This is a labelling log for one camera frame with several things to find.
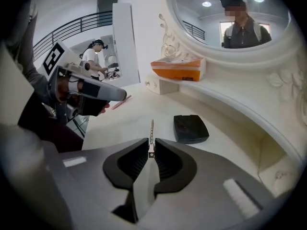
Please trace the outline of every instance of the white shelf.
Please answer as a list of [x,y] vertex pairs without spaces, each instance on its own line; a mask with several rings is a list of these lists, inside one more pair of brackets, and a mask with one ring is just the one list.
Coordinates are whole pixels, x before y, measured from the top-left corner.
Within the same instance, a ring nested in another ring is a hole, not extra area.
[[292,159],[300,164],[304,162],[307,151],[307,130],[299,123],[296,114],[289,110],[287,111],[286,108],[280,107],[279,110],[272,110],[269,100],[265,104],[256,103],[251,98],[210,79],[194,82],[170,80],[154,74],[150,75],[150,77],[191,87],[226,103],[263,128]]

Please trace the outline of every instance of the person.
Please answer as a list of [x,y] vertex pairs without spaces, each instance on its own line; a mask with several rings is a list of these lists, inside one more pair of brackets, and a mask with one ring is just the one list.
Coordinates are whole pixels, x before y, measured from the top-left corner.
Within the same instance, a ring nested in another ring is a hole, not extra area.
[[99,58],[97,53],[100,52],[103,48],[107,48],[104,45],[104,42],[100,39],[93,41],[82,55],[82,60],[87,61],[90,64],[91,77],[93,79],[99,80],[98,72],[101,72],[104,77],[106,77],[107,68],[102,68],[99,65]]
[[248,48],[271,41],[268,31],[251,18],[243,0],[220,0],[225,16],[235,18],[235,23],[224,34],[224,48]]
[[[28,82],[33,86],[34,93],[27,102],[18,125],[36,133],[41,140],[55,144],[58,152],[77,151],[82,149],[83,139],[74,133],[68,126],[61,124],[51,115],[42,103],[53,106],[47,92],[48,81],[39,74],[33,63],[33,36],[37,19],[36,5],[30,0],[19,10],[16,23],[5,38],[5,45],[14,59],[17,67]],[[68,93],[68,80],[59,79],[58,94],[65,98]]]

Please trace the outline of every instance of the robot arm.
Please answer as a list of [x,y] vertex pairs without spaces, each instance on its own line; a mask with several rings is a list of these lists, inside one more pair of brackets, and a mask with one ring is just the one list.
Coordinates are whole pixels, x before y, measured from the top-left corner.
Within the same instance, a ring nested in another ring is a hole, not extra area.
[[[123,101],[127,97],[125,90],[92,79],[88,63],[81,61],[60,41],[53,46],[42,67],[48,78],[47,91],[55,103],[56,117],[63,124],[76,115],[97,116],[110,101]],[[61,78],[69,81],[65,101],[58,91]]]

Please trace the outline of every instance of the window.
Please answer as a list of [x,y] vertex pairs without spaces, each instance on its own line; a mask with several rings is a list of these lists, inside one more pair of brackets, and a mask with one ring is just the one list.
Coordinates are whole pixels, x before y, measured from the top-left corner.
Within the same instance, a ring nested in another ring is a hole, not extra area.
[[[221,43],[224,42],[224,33],[226,31],[226,29],[233,25],[234,22],[220,22],[220,29],[221,29]],[[269,24],[262,24],[259,23],[260,25],[262,25],[265,29],[267,29],[267,31],[269,32],[269,34],[271,34],[271,28]]]
[[262,25],[265,29],[267,29],[268,33],[271,34],[271,28],[269,24],[261,24],[259,23],[259,25]]

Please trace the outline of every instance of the pink pen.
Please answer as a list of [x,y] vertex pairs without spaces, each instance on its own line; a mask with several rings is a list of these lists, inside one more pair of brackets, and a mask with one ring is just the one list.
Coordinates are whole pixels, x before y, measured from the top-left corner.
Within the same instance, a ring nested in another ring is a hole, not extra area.
[[113,106],[111,109],[114,110],[115,108],[119,107],[120,105],[122,105],[126,100],[128,100],[131,97],[131,95],[129,95],[125,100],[117,103],[115,106]]

